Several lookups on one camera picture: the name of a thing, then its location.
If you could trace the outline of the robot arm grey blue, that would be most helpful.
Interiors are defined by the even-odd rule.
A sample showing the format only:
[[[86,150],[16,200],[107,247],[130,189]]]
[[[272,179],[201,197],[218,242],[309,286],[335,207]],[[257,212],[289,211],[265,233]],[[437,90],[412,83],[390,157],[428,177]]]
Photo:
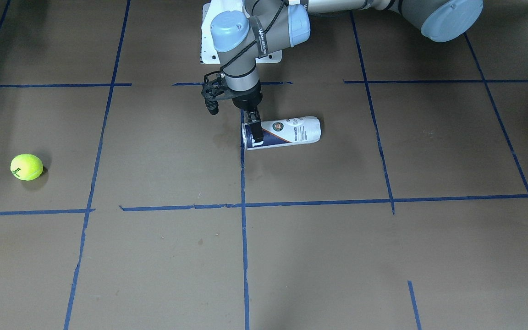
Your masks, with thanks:
[[[320,123],[314,117],[261,120],[257,70],[258,59],[308,40],[311,15],[367,8],[392,11],[423,36],[448,42],[477,21],[483,6],[481,0],[243,0],[239,9],[218,13],[208,25],[220,68],[204,76],[206,107],[216,115],[218,102],[230,99],[243,111],[246,149],[314,143],[320,139]]]

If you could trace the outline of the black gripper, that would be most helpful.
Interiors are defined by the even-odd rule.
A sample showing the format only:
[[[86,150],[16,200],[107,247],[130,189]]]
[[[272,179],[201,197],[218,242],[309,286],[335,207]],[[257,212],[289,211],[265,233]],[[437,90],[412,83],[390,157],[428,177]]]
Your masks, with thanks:
[[[262,102],[262,98],[263,95],[259,88],[252,88],[232,98],[232,102],[237,108],[246,111],[247,125],[251,129],[252,138],[256,143],[261,143],[264,140],[261,118],[257,109],[260,102]]]

